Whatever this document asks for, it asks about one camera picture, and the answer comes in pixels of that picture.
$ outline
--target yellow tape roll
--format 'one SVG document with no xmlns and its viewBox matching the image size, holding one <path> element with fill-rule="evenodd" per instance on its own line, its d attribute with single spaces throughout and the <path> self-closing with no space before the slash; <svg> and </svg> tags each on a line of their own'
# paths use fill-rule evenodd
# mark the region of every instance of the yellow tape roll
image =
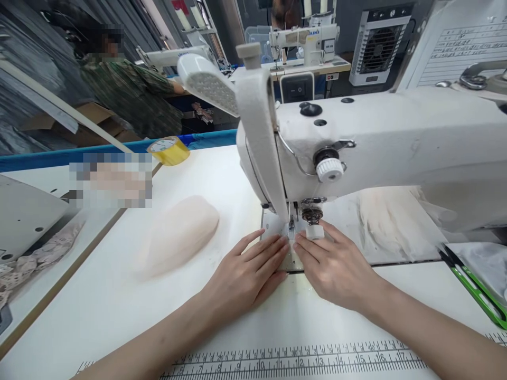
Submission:
<svg viewBox="0 0 507 380">
<path fill-rule="evenodd" d="M 176 136 L 164 137 L 155 141 L 147 151 L 166 166 L 180 164 L 190 155 L 189 149 Z"/>
</svg>

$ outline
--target green camouflage shirt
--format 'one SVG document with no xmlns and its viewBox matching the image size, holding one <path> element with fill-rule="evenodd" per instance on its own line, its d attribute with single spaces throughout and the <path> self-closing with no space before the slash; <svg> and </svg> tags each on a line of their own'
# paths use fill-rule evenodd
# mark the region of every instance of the green camouflage shirt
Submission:
<svg viewBox="0 0 507 380">
<path fill-rule="evenodd" d="M 94 56 L 81 66 L 81 77 L 97 99 L 128 121 L 139 137 L 181 133 L 183 113 L 164 100 L 174 94 L 167 78 L 124 58 Z"/>
</svg>

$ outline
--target measuring tape ruler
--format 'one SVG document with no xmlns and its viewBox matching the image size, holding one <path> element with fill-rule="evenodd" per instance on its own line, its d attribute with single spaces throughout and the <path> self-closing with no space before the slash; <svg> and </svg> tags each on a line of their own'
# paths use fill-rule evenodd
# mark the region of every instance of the measuring tape ruler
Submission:
<svg viewBox="0 0 507 380">
<path fill-rule="evenodd" d="M 507 332 L 484 334 L 507 347 Z M 78 372 L 94 362 L 83 362 Z M 428 366 L 396 339 L 203 351 L 181 357 L 159 380 L 240 380 L 421 370 Z"/>
</svg>

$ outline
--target cardboard box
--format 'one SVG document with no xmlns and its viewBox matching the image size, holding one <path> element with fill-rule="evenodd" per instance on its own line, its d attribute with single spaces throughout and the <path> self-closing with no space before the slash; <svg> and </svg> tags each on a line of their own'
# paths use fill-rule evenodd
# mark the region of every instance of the cardboard box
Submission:
<svg viewBox="0 0 507 380">
<path fill-rule="evenodd" d="M 128 143 L 131 141 L 141 141 L 133 131 L 126 130 L 120 124 L 116 123 L 111 116 L 115 115 L 114 112 L 108 110 L 97 103 L 85 103 L 74 107 L 88 119 L 93 121 L 104 131 L 115 137 L 121 143 Z M 46 129 L 52 130 L 65 140 L 76 144 L 78 147 L 90 147 L 96 145 L 109 144 L 106 140 L 100 137 L 95 132 L 91 131 L 84 125 L 79 124 L 77 132 L 74 134 L 66 127 L 61 125 L 47 113 L 35 115 L 28 120 L 21 128 L 21 130 L 36 130 Z"/>
</svg>

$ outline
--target black knob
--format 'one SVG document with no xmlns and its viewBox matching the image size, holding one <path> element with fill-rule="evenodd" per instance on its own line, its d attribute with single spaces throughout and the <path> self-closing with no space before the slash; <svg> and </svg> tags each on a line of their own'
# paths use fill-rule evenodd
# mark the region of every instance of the black knob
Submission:
<svg viewBox="0 0 507 380">
<path fill-rule="evenodd" d="M 299 113 L 304 116 L 318 116 L 322 113 L 322 107 L 318 104 L 308 103 L 301 107 Z"/>
</svg>

